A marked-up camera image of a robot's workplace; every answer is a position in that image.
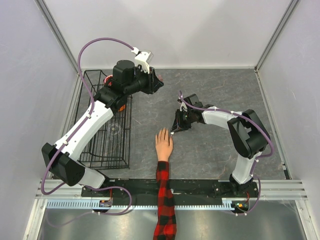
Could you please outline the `glitter nail polish bottle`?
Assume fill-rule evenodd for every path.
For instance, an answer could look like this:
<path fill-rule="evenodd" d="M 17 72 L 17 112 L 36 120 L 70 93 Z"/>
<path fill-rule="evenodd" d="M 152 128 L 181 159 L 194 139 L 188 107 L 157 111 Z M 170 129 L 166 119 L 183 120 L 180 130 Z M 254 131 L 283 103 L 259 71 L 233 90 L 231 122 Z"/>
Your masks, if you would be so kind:
<path fill-rule="evenodd" d="M 158 75 L 157 77 L 158 77 L 158 80 L 159 80 L 161 83 L 164 82 L 163 77 L 162 77 L 161 75 Z"/>

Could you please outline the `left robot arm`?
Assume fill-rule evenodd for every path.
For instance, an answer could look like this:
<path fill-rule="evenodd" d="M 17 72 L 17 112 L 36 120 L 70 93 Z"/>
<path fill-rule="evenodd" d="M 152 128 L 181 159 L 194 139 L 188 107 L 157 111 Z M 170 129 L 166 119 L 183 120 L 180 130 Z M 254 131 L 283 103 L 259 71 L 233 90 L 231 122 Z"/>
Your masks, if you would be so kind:
<path fill-rule="evenodd" d="M 120 60 L 112 70 L 112 76 L 93 97 L 86 112 L 76 124 L 55 144 L 45 143 L 41 148 L 46 171 L 70 187 L 77 184 L 92 187 L 99 197 L 110 191 L 107 177 L 79 162 L 79 157 L 97 131 L 128 102 L 128 97 L 142 92 L 152 95 L 164 83 L 155 69 L 143 71 L 142 65 L 130 60 Z"/>

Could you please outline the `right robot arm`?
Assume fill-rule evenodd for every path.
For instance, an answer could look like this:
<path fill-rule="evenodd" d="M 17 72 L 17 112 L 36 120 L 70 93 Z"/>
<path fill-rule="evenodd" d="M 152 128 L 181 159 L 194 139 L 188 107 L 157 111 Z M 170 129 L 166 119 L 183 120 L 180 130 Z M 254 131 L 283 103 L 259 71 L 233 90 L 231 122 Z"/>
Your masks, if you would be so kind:
<path fill-rule="evenodd" d="M 256 112 L 231 111 L 214 105 L 203 105 L 196 94 L 178 96 L 180 107 L 175 112 L 171 134 L 187 131 L 192 123 L 213 125 L 229 130 L 233 146 L 237 152 L 237 161 L 230 174 L 225 191 L 217 188 L 217 194 L 231 193 L 235 197 L 242 196 L 252 185 L 254 168 L 260 158 L 274 153 L 270 135 Z"/>

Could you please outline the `red plaid sleeve forearm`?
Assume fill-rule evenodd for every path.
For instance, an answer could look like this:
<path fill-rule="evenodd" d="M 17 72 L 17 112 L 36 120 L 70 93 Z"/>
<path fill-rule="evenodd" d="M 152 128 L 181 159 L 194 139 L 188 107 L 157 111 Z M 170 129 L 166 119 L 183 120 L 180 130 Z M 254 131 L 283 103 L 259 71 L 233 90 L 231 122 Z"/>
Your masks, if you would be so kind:
<path fill-rule="evenodd" d="M 154 240 L 174 240 L 177 234 L 177 220 L 173 193 L 169 186 L 169 163 L 159 161 L 156 169 L 157 224 L 153 233 Z"/>

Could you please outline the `mannequin hand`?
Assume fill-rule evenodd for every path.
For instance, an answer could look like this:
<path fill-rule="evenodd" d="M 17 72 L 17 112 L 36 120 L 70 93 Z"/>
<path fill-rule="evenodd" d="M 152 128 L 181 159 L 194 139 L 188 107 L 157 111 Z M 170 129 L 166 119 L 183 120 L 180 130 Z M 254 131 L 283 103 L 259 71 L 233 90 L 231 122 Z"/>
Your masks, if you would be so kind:
<path fill-rule="evenodd" d="M 168 162 L 173 152 L 173 138 L 169 130 L 163 128 L 155 135 L 155 150 L 159 162 Z"/>

